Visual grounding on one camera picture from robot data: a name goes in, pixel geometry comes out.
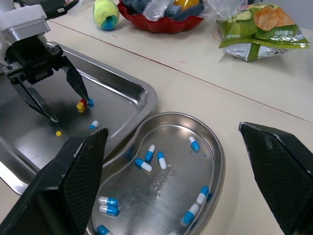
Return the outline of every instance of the green and yellow ball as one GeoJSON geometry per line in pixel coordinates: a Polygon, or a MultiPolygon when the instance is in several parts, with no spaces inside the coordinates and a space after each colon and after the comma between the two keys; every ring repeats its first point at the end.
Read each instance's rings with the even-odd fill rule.
{"type": "Polygon", "coordinates": [[[103,30],[112,30],[117,26],[119,11],[111,0],[96,0],[93,7],[93,20],[103,30]]]}

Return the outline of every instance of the stainless steel tray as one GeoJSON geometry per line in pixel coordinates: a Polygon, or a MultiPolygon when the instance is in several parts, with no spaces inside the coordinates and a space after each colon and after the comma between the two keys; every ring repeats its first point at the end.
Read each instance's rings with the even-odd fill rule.
{"type": "Polygon", "coordinates": [[[103,167],[102,184],[97,196],[120,200],[117,217],[99,212],[95,202],[87,227],[89,235],[101,224],[114,235],[196,235],[202,230],[220,196],[225,172],[222,146],[215,134],[197,119],[180,113],[162,113],[146,119],[130,142],[103,167]],[[189,136],[196,137],[201,149],[191,149],[189,136]],[[147,173],[135,164],[144,159],[150,145],[156,146],[147,173]],[[165,155],[168,167],[162,170],[157,152],[165,155]],[[188,227],[181,220],[196,203],[203,186],[210,198],[188,227]]]}
{"type": "Polygon", "coordinates": [[[95,106],[77,111],[80,97],[66,82],[63,71],[55,72],[33,87],[56,114],[59,123],[41,116],[23,101],[4,74],[0,75],[0,141],[20,151],[6,149],[0,155],[0,177],[22,194],[36,171],[56,156],[65,140],[97,120],[110,130],[108,156],[155,108],[157,94],[147,83],[60,45],[83,76],[95,106]]]}

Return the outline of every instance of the chip bag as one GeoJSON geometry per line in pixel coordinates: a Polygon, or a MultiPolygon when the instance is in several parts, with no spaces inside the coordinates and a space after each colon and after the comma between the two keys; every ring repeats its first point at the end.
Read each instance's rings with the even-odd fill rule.
{"type": "Polygon", "coordinates": [[[248,5],[227,21],[217,21],[224,39],[220,48],[245,61],[309,48],[300,28],[278,5],[248,5]]]}

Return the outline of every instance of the blue and white capsule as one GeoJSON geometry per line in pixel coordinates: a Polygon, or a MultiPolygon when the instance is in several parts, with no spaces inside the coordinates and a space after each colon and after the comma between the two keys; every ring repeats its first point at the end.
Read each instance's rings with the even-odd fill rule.
{"type": "Polygon", "coordinates": [[[93,121],[92,124],[90,125],[89,129],[96,128],[99,125],[98,121],[93,121]]]}
{"type": "Polygon", "coordinates": [[[191,223],[191,221],[195,218],[196,214],[198,213],[199,206],[198,204],[193,204],[189,211],[185,214],[184,218],[182,219],[183,223],[185,225],[188,225],[191,223]]]}
{"type": "Polygon", "coordinates": [[[118,200],[112,197],[98,197],[98,203],[101,205],[108,205],[113,207],[118,207],[119,205],[118,200]]]}
{"type": "Polygon", "coordinates": [[[208,193],[209,193],[209,188],[208,188],[207,186],[204,186],[204,187],[201,189],[200,194],[199,194],[199,196],[198,196],[198,198],[197,198],[197,203],[198,203],[199,205],[202,205],[202,204],[204,203],[204,201],[205,201],[205,199],[206,199],[208,193]]]}
{"type": "Polygon", "coordinates": [[[119,214],[119,209],[117,207],[101,205],[99,207],[100,213],[117,216],[119,214]]]}
{"type": "Polygon", "coordinates": [[[152,171],[152,166],[150,166],[149,164],[145,163],[142,159],[140,158],[136,158],[135,159],[135,164],[139,167],[141,167],[142,169],[146,170],[147,172],[152,171]]]}
{"type": "Polygon", "coordinates": [[[200,150],[200,145],[198,144],[198,142],[196,141],[196,139],[195,139],[193,136],[189,137],[188,139],[189,139],[189,142],[191,143],[192,148],[193,148],[196,152],[198,152],[198,151],[200,150]]]}
{"type": "Polygon", "coordinates": [[[104,225],[100,225],[97,232],[99,235],[113,235],[104,225]]]}
{"type": "Polygon", "coordinates": [[[158,162],[160,163],[160,167],[161,167],[163,170],[165,170],[166,167],[167,167],[167,164],[166,164],[166,161],[165,161],[163,152],[158,152],[158,153],[157,153],[157,159],[158,159],[158,162]]]}
{"type": "Polygon", "coordinates": [[[147,162],[150,162],[150,161],[152,160],[153,155],[154,155],[154,153],[155,153],[155,149],[156,149],[156,147],[152,144],[152,145],[150,146],[148,152],[146,153],[146,156],[145,156],[145,160],[146,160],[147,162]]]}

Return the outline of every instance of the table surface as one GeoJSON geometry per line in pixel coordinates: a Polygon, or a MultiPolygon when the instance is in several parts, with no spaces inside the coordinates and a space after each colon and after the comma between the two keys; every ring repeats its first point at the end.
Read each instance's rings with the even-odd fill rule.
{"type": "MultiPolygon", "coordinates": [[[[218,50],[219,33],[204,21],[177,35],[135,29],[123,17],[115,31],[99,30],[92,4],[78,15],[49,22],[46,35],[154,87],[157,111],[192,115],[208,125],[224,148],[226,174],[216,209],[201,235],[282,235],[255,183],[241,121],[293,133],[313,151],[312,51],[243,62],[218,50]]],[[[313,32],[303,30],[313,38],[313,32]]],[[[0,181],[0,221],[18,196],[0,181]]]]}

